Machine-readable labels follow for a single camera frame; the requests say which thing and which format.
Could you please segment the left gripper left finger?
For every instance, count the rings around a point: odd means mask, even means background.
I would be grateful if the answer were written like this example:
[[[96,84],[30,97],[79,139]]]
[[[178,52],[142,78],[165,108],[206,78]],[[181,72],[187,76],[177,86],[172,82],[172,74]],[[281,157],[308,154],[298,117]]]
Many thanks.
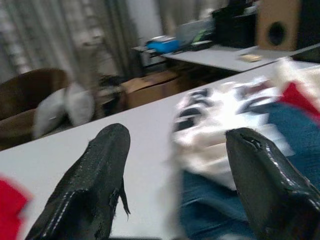
[[[25,240],[109,240],[119,200],[130,214],[124,187],[130,144],[124,125],[104,127],[58,182]]]

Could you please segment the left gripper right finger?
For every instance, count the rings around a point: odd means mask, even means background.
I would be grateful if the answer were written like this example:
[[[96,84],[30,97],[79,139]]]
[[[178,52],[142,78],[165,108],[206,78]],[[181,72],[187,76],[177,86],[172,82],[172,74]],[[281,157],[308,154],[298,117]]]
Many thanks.
[[[239,199],[257,240],[320,240],[320,191],[262,134],[226,131]]]

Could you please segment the red polo shirt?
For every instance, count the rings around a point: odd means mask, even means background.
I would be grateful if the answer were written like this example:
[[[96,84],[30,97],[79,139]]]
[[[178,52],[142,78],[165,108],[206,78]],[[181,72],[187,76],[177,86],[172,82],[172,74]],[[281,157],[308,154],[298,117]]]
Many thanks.
[[[18,240],[32,199],[22,185],[0,174],[0,240]]]

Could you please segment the blue garment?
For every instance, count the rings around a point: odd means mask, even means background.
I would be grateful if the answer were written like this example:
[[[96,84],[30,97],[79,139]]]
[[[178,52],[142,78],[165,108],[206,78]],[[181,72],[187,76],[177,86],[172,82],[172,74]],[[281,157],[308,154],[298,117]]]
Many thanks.
[[[253,113],[267,114],[266,122],[284,136],[293,150],[288,159],[320,190],[320,123],[286,103],[269,103]],[[191,240],[256,238],[235,190],[188,171],[182,174],[182,189],[180,222]]]

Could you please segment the white black-printed garment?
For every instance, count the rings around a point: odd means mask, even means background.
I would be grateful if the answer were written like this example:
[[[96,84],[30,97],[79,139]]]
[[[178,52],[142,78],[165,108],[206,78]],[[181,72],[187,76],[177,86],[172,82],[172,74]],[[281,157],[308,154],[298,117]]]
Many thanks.
[[[225,82],[188,92],[177,104],[172,142],[184,170],[236,190],[226,148],[225,133],[252,128],[275,143],[286,157],[295,153],[264,107],[280,96],[265,77],[249,83]]]

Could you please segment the white cushion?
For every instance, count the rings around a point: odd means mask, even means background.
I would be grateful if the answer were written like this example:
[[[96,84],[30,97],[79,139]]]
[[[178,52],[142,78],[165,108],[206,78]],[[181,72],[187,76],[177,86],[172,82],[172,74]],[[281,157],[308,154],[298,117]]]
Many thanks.
[[[95,112],[95,102],[91,92],[77,82],[71,83],[66,90],[65,110],[73,126],[90,122]]]
[[[55,130],[67,115],[66,89],[59,89],[41,101],[34,114],[32,136],[38,139]]]

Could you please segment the red cloth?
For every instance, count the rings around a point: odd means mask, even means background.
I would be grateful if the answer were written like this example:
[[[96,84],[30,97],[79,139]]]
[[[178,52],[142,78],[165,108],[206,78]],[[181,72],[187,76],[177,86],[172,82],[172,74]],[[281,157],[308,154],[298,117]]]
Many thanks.
[[[295,82],[287,84],[278,101],[303,111],[320,125],[320,111],[304,93],[298,90]]]

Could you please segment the plain cardboard box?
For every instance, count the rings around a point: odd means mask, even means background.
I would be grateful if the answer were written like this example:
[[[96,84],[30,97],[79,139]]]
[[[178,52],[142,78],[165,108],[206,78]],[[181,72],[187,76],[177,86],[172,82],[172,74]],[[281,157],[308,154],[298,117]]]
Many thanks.
[[[121,85],[129,109],[181,93],[188,87],[184,77],[169,70],[133,78]]]

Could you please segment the small tan board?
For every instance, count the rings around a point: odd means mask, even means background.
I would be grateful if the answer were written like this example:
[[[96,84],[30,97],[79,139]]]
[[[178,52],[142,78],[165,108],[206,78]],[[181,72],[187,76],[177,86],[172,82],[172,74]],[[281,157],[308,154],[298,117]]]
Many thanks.
[[[262,56],[256,55],[256,54],[241,54],[239,55],[238,59],[244,62],[253,63],[253,62],[261,61]]]

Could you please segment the blue plastic container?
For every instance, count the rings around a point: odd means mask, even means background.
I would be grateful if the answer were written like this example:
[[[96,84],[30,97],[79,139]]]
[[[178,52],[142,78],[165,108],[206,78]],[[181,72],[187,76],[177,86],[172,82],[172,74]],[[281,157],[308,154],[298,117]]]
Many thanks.
[[[169,41],[148,41],[145,46],[148,49],[153,49],[157,53],[168,54],[174,52],[179,48],[178,40],[169,40]]]

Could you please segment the pale sheer curtain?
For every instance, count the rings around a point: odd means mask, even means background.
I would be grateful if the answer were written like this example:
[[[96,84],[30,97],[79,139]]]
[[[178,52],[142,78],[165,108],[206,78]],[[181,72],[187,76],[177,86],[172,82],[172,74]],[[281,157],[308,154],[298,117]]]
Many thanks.
[[[0,0],[0,83],[40,68],[130,79],[135,30],[127,0]]]

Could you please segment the wooden speaker box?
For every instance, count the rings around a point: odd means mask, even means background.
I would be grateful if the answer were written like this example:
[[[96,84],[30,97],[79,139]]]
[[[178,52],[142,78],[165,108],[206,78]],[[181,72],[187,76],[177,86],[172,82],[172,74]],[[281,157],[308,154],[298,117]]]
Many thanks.
[[[261,0],[257,45],[263,50],[295,51],[301,6],[301,0]]]

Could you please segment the black equipment box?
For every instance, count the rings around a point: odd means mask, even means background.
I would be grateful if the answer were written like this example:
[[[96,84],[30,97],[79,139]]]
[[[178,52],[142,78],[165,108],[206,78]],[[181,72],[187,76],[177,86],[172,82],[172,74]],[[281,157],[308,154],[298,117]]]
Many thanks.
[[[216,44],[241,49],[255,45],[257,12],[254,6],[228,5],[213,11],[211,15]]]

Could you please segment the white table black frame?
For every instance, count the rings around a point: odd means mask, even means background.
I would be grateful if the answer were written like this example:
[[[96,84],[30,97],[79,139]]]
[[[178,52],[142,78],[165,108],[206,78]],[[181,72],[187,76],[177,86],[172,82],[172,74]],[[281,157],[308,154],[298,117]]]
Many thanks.
[[[271,64],[278,58],[294,56],[317,48],[320,48],[320,43],[295,51],[263,50],[258,46],[232,48],[214,45],[204,50],[167,53],[162,56],[169,60],[182,61],[242,73]],[[241,57],[244,55],[258,55],[261,56],[261,60],[256,62],[245,62],[241,60]]]
[[[183,238],[179,223],[181,173],[173,160],[171,132],[175,106],[183,98],[173,95],[58,134],[0,151],[0,176],[7,177],[32,199],[22,211],[17,240],[24,240],[49,196],[89,141],[110,124],[130,132],[131,144],[124,171],[124,186],[131,214],[118,204],[112,224],[113,238]]]

